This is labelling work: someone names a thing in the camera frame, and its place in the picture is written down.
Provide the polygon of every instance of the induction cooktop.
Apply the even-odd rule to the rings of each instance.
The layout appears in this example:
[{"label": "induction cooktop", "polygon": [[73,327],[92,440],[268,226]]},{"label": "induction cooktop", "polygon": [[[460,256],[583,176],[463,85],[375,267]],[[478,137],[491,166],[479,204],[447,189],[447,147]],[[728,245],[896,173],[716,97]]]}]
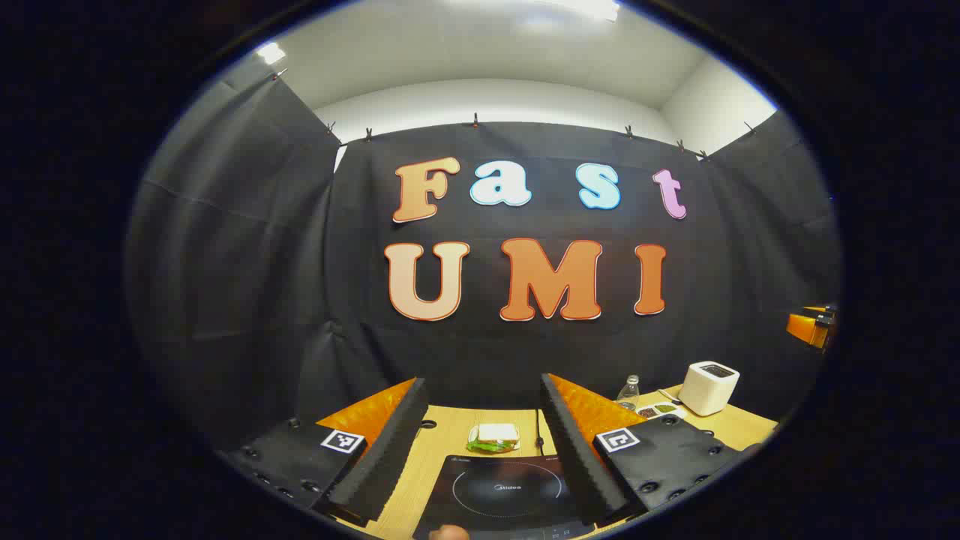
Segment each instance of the induction cooktop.
[{"label": "induction cooktop", "polygon": [[564,540],[594,529],[577,518],[555,455],[448,455],[414,538],[444,524],[465,528],[470,540]]}]

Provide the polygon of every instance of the white wall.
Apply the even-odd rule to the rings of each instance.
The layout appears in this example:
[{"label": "white wall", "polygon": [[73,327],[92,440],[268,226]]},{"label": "white wall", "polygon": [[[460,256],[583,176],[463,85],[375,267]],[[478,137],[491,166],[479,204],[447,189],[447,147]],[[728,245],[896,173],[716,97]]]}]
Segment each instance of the white wall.
[{"label": "white wall", "polygon": [[673,144],[673,130],[659,111],[574,86],[508,79],[460,79],[397,86],[340,101],[314,111],[336,122],[333,133],[349,142],[367,135],[471,122],[544,122],[624,133]]},{"label": "white wall", "polygon": [[777,107],[719,60],[707,56],[661,109],[684,147],[712,154],[777,111]]}]

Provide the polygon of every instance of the fast umi sign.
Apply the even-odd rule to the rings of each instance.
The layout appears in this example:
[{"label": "fast umi sign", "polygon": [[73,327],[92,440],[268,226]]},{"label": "fast umi sign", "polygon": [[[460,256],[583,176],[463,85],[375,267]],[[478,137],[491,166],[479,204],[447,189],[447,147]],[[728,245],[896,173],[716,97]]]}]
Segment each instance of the fast umi sign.
[{"label": "fast umi sign", "polygon": [[[443,158],[403,165],[396,170],[400,180],[399,204],[393,214],[396,223],[430,218],[437,205],[429,201],[443,199],[447,192],[447,174],[460,172],[460,162]],[[522,207],[534,193],[526,187],[526,172],[513,161],[490,161],[477,167],[478,178],[470,188],[470,198],[478,205],[504,204]],[[571,171],[582,189],[571,196],[579,197],[588,209],[612,210],[620,202],[616,171],[608,165],[583,163]],[[686,208],[678,200],[680,183],[668,170],[653,175],[660,187],[664,210],[674,219],[686,217]],[[596,301],[596,266],[603,255],[603,246],[593,240],[574,240],[566,248],[563,259],[554,267],[540,243],[533,238],[508,238],[501,250],[510,259],[510,291],[508,303],[500,309],[500,318],[508,322],[529,321],[537,309],[528,302],[533,292],[540,314],[551,318],[557,313],[563,319],[584,321],[596,319],[602,307]],[[384,249],[389,261],[389,294],[394,308],[410,319],[439,321],[452,315],[460,305],[461,273],[470,253],[466,242],[440,242],[433,254],[441,262],[441,288],[432,301],[417,295],[417,260],[423,246],[415,243],[394,243]],[[661,272],[666,250],[656,244],[640,244],[634,248],[640,288],[634,304],[636,315],[655,315],[665,308],[661,296]],[[566,303],[560,303],[566,293]]]}]

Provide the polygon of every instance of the ceiling light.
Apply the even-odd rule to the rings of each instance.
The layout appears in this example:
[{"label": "ceiling light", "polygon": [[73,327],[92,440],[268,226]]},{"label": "ceiling light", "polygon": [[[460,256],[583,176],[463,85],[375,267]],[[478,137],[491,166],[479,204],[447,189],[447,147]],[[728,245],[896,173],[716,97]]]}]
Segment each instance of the ceiling light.
[{"label": "ceiling light", "polygon": [[259,55],[267,64],[274,63],[287,56],[286,53],[280,50],[280,46],[273,42],[267,43],[266,45],[257,49],[256,54]]},{"label": "ceiling light", "polygon": [[611,0],[539,0],[546,4],[556,4],[565,8],[591,15],[610,22],[616,20],[620,5]]}]

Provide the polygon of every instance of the white toaster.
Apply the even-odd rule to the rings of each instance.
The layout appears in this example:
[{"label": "white toaster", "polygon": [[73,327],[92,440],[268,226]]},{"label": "white toaster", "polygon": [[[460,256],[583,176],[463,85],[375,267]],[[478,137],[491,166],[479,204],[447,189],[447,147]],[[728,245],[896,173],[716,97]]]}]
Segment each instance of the white toaster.
[{"label": "white toaster", "polygon": [[680,401],[700,416],[723,410],[733,395],[740,373],[725,365],[706,361],[690,364],[686,370]]}]

